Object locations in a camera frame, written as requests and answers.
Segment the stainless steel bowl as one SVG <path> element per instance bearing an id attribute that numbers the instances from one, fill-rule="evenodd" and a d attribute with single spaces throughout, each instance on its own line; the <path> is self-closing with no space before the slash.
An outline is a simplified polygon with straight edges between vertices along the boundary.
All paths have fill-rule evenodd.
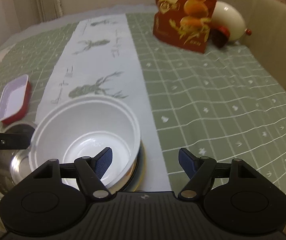
<path id="1" fill-rule="evenodd" d="M 33 122 L 18 121 L 7 126 L 3 133 L 25 134 L 31 138 L 37 125 Z M 29 165 L 30 148 L 25 150 L 0 151 L 0 196 L 4 196 L 32 171 Z"/>

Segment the blue ceramic bowl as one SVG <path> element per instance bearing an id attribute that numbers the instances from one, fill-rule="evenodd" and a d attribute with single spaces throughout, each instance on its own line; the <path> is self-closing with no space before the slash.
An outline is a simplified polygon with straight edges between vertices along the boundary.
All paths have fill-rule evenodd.
<path id="1" fill-rule="evenodd" d="M 134 170 L 125 185 L 120 189 L 120 191 L 135 192 L 140 191 L 138 188 L 143 181 L 146 170 L 146 154 L 143 143 L 140 143 L 140 149 L 136 158 L 136 164 Z"/>

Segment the white plastic noodle bowl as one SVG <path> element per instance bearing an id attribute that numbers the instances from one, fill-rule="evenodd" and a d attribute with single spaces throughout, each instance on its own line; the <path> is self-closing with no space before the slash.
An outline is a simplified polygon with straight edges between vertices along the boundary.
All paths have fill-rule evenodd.
<path id="1" fill-rule="evenodd" d="M 38 124 L 29 165 L 34 171 L 50 159 L 72 163 L 110 147 L 112 162 L 101 181 L 111 189 L 129 174 L 140 143 L 137 117 L 124 102 L 109 96 L 80 96 L 55 107 Z"/>

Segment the red rectangular foil tray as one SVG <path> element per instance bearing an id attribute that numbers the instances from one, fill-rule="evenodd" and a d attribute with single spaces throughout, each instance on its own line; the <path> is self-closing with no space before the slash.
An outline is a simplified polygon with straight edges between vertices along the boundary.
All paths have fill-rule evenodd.
<path id="1" fill-rule="evenodd" d="M 30 97 L 31 84 L 27 74 L 8 82 L 0 97 L 0 122 L 7 126 L 21 120 L 27 113 Z"/>

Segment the green checked tablecloth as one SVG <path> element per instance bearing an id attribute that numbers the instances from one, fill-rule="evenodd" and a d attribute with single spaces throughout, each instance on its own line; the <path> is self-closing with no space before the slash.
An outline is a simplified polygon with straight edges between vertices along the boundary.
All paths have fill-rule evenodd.
<path id="1" fill-rule="evenodd" d="M 170 189 L 188 178 L 180 148 L 220 163 L 243 159 L 286 194 L 286 91 L 246 46 L 205 53 L 153 36 L 154 15 L 125 14 L 144 76 Z M 1 51 L 0 97 L 27 74 L 31 97 L 23 121 L 36 123 L 45 87 L 77 23 L 31 36 Z"/>

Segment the white deer table runner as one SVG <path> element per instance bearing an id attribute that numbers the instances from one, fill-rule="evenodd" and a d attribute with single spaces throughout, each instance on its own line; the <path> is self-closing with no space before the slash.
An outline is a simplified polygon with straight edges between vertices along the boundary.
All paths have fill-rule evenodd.
<path id="1" fill-rule="evenodd" d="M 170 182 L 144 76 L 124 14 L 79 22 L 45 87 L 36 112 L 37 126 L 55 107 L 89 95 L 109 96 L 131 108 L 147 158 L 140 189 L 168 191 Z"/>

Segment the small dark red object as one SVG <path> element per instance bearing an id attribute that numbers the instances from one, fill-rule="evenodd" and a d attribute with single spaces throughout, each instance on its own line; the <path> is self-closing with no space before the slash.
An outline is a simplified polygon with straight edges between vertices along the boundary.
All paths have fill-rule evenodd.
<path id="1" fill-rule="evenodd" d="M 230 38 L 230 31 L 225 26 L 217 26 L 211 29 L 212 43 L 219 49 L 223 48 Z"/>

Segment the beige sofa backrest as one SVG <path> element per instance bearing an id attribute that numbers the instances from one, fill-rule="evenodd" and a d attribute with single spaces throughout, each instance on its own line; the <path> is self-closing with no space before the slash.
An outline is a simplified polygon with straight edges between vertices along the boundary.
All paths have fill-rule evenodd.
<path id="1" fill-rule="evenodd" d="M 219 1 L 241 13 L 252 31 L 241 43 L 286 90 L 286 5 L 277 0 Z"/>

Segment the white egg shaped lamp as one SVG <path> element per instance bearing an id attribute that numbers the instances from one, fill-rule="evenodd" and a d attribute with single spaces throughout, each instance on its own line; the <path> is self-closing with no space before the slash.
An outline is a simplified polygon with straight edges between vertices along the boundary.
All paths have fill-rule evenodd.
<path id="1" fill-rule="evenodd" d="M 252 34 L 239 11 L 225 2 L 216 2 L 211 22 L 215 27 L 222 26 L 228 29 L 230 33 L 229 42 L 236 42 L 244 35 L 250 36 Z"/>

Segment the red quail eggs bag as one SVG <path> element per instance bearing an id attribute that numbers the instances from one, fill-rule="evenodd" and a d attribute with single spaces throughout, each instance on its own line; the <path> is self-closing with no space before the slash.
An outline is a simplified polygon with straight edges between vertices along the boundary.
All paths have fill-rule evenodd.
<path id="1" fill-rule="evenodd" d="M 166 44 L 205 53 L 217 0 L 155 0 L 153 35 Z"/>

